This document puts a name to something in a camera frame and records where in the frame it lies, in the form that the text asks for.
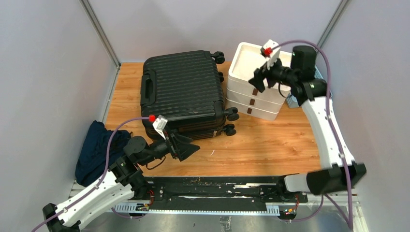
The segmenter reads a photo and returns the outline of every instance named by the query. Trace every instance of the ribbed suitcase shell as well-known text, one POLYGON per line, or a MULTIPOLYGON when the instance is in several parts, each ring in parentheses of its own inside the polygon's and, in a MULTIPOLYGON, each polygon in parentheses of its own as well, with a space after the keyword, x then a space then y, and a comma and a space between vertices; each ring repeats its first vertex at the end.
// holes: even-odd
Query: ribbed suitcase shell
MULTIPOLYGON (((162 115, 168 126, 192 139, 221 134, 226 121, 218 69, 209 51, 152 57, 144 63, 141 116, 162 115)), ((147 135, 158 139, 152 124, 147 135)))

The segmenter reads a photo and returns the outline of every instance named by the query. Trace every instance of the wooden tabletop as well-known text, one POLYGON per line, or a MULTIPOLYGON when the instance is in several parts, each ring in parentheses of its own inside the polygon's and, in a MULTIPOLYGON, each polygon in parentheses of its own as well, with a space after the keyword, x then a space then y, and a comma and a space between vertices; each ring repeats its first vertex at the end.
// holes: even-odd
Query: wooden tabletop
MULTIPOLYGON (((222 86, 226 89, 230 62, 218 66, 224 73, 222 86)), ((107 129, 132 117, 141 115, 140 87, 142 63, 123 63, 111 102, 107 129)), ((234 136, 221 136, 196 140, 201 147, 187 160, 179 162, 167 156, 165 162, 154 170, 143 167, 145 176, 244 176, 283 175, 305 173, 320 169, 318 148, 308 119, 301 108, 289 109, 283 104, 277 118, 267 121, 240 114, 234 121, 234 136)), ((122 130, 132 131, 134 136, 145 133, 141 121, 124 125, 122 130)), ((156 160, 149 164, 154 166, 156 160)))

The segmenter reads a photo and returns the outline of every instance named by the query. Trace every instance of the gray wall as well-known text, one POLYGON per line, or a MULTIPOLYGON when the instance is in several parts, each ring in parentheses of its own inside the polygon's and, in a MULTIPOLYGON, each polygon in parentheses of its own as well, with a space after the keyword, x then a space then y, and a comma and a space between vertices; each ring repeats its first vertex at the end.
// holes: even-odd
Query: gray wall
POLYGON ((26 232, 67 199, 116 69, 77 0, 2 1, 0 54, 0 231, 26 232))
POLYGON ((318 41, 340 0, 90 0, 118 58, 222 50, 268 39, 318 41))
POLYGON ((371 232, 410 226, 409 12, 408 0, 353 0, 324 46, 338 124, 367 166, 357 188, 371 232))

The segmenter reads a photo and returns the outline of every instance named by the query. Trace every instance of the white plastic storage box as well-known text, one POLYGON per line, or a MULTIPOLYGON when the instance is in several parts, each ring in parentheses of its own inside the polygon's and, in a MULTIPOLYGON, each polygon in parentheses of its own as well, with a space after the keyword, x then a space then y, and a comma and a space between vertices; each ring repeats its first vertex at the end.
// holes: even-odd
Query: white plastic storage box
MULTIPOLYGON (((239 44, 229 68, 226 99, 228 105, 237 107, 241 113, 274 120, 285 101, 283 96, 288 96, 291 88, 281 85, 280 91, 283 95, 281 96, 278 84, 267 88, 267 81, 264 80, 266 90, 260 93, 248 83, 248 80, 253 78, 255 69, 268 60, 261 55, 261 47, 251 43, 239 44)), ((281 51, 279 58, 283 66, 290 66, 291 53, 281 51)))

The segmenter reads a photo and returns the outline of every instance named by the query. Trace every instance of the navy blue fabric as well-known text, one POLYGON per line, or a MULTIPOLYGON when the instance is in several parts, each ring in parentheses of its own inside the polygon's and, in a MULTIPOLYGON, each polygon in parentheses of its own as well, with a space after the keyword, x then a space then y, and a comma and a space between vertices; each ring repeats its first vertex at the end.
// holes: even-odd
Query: navy blue fabric
MULTIPOLYGON (((75 169, 78 184, 86 187, 103 174, 108 140, 112 132, 107 130, 102 122, 92 122, 75 169)), ((124 154, 122 149, 130 138, 131 135, 126 130, 115 133, 110 146, 109 165, 124 154)))

